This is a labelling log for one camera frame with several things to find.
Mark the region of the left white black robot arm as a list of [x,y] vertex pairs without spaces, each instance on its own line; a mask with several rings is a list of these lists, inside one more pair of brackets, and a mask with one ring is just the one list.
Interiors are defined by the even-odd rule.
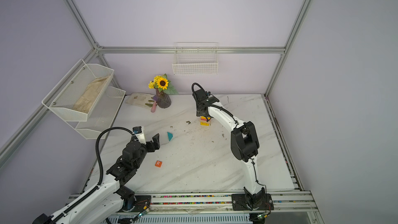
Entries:
[[41,214],[35,224],[97,224],[117,211],[143,211],[150,197],[135,197],[126,183],[135,176],[147,153],[160,148],[159,134],[142,143],[134,136],[117,162],[107,170],[100,182],[76,200],[51,215]]

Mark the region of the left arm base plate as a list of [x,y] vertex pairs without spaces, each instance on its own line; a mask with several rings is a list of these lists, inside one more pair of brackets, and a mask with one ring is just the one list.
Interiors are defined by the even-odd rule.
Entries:
[[150,195],[131,196],[124,200],[122,211],[139,213],[149,208],[152,197]]

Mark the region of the teal triangular wood block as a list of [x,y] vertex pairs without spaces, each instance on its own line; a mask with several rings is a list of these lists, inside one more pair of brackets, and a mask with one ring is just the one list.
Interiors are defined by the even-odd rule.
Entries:
[[173,134],[171,132],[167,132],[168,140],[171,141],[173,139]]

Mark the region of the orange letter cube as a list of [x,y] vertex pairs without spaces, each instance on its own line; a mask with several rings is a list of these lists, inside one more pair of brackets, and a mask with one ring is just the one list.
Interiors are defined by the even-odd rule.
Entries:
[[157,161],[157,162],[155,163],[155,166],[156,166],[157,168],[160,168],[160,167],[162,166],[162,161]]

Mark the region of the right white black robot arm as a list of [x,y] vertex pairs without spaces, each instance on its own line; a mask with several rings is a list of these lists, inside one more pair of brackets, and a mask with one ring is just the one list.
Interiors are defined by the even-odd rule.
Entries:
[[247,208],[259,208],[266,202],[266,185],[259,182],[257,174],[260,143],[255,125],[235,117],[221,104],[218,98],[202,87],[194,88],[192,96],[195,100],[198,117],[207,121],[217,120],[226,130],[230,131],[230,147],[233,156],[241,162],[245,175],[244,197]]

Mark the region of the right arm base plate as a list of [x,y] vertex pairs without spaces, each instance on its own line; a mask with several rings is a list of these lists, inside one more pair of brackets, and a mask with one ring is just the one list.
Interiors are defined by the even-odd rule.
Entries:
[[234,211],[273,211],[274,203],[270,194],[258,193],[255,196],[250,194],[233,194],[232,208]]

